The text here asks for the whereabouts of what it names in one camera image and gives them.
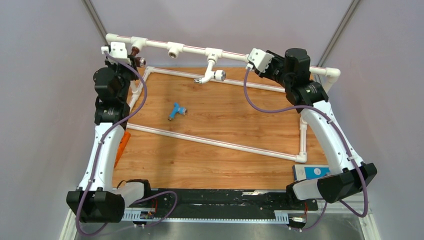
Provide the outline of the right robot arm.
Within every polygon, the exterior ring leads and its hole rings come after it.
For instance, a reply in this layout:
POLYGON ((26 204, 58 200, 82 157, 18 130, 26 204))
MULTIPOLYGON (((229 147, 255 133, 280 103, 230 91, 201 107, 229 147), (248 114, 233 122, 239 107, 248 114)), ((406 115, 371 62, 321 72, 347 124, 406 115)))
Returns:
POLYGON ((311 127, 328 163, 330 174, 315 179, 295 181, 286 187, 286 205, 299 209, 306 200, 323 199, 328 203, 362 193, 368 202, 368 185, 378 171, 349 143, 340 128, 327 94, 328 88, 311 79, 327 73, 311 66, 307 51, 290 48, 284 55, 254 48, 247 57, 248 66, 260 77, 270 79, 285 89, 286 99, 311 127))

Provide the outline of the brown water faucet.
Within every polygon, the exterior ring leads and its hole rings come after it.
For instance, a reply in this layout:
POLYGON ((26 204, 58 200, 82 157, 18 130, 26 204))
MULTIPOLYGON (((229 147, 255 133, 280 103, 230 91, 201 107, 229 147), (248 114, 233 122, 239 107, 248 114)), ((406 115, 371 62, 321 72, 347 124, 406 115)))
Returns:
POLYGON ((133 62, 135 64, 135 66, 137 68, 143 68, 146 65, 146 60, 144 57, 138 56, 138 54, 140 53, 140 49, 137 47, 132 47, 131 48, 131 53, 130 55, 133 58, 133 62))

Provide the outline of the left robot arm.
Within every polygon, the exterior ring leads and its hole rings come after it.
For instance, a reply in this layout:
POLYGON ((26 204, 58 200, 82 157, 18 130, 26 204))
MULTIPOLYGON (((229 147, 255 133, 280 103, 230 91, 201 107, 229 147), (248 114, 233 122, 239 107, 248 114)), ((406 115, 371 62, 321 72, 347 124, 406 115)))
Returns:
POLYGON ((132 81, 141 79, 139 58, 106 55, 105 67, 93 74, 97 93, 94 142, 83 179, 67 193, 66 203, 81 223, 118 223, 125 208, 147 207, 153 194, 147 180, 136 179, 114 189, 113 171, 121 140, 133 114, 127 103, 132 81))

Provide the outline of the white PVC pipe frame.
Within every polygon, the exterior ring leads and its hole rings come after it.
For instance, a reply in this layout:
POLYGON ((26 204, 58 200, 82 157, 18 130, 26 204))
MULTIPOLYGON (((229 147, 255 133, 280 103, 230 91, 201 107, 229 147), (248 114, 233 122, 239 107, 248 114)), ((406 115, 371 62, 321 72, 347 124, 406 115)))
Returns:
MULTIPOLYGON (((177 43, 177 42, 163 42, 163 41, 156 41, 156 40, 149 40, 147 38, 143 37, 137 37, 137 36, 120 36, 118 34, 112 34, 107 33, 105 37, 108 44, 111 42, 122 42, 125 44, 131 44, 132 47, 137 47, 141 51, 143 47, 153 47, 153 48, 159 48, 159 49, 166 49, 168 50, 168 55, 172 59, 176 59, 180 53, 190 53, 190 54, 198 54, 198 55, 204 55, 208 59, 213 59, 218 62, 219 59, 229 59, 229 60, 235 60, 240 61, 244 63, 248 63, 247 57, 249 54, 241 54, 241 53, 235 53, 230 51, 225 51, 222 49, 217 48, 211 48, 211 47, 197 47, 197 46, 189 46, 185 45, 183 43, 177 43)), ((317 67, 317 66, 309 66, 309 70, 313 76, 322 76, 327 77, 329 80, 329 83, 324 83, 324 89, 329 90, 330 87, 338 80, 338 78, 341 75, 341 71, 337 68, 332 67, 317 67)), ((182 71, 176 71, 176 70, 167 70, 157 67, 146 67, 146 70, 144 72, 143 77, 145 80, 147 80, 147 77, 151 73, 158 73, 158 74, 165 74, 165 75, 171 75, 171 76, 177 76, 177 77, 184 77, 184 78, 193 78, 193 79, 199 79, 202 78, 202 75, 194 74, 194 73, 188 73, 188 72, 182 72, 182 71)), ((210 82, 216 82, 229 85, 235 85, 235 86, 241 86, 243 87, 243 81, 240 80, 224 80, 224 81, 217 81, 217 80, 210 80, 210 82)), ((247 82, 246 83, 247 88, 252 89, 259 89, 259 90, 265 90, 265 91, 272 91, 272 92, 279 92, 279 93, 286 93, 285 88, 283 87, 277 87, 277 86, 271 86, 261 83, 253 83, 253 82, 247 82)), ((130 109, 133 108, 133 106, 136 104, 137 100, 139 99, 141 92, 142 92, 143 85, 139 83, 137 86, 135 83, 131 83, 130 89, 132 91, 132 96, 130 99, 130 109)), ((255 153, 259 155, 269 156, 269 157, 275 157, 280 158, 284 160, 294 161, 296 163, 304 164, 307 162, 307 151, 306 151, 306 143, 307 143, 307 123, 301 119, 300 122, 300 152, 297 155, 283 153, 283 152, 274 152, 274 151, 268 151, 265 149, 260 148, 252 148, 253 150, 247 150, 247 146, 242 145, 234 145, 230 146, 230 143, 228 142, 217 142, 217 145, 213 143, 211 139, 201 139, 201 140, 195 140, 194 136, 189 135, 187 140, 192 142, 198 142, 198 143, 204 143, 208 145, 218 146, 218 147, 224 147, 228 149, 234 149, 239 150, 242 152, 249 152, 249 153, 255 153)))

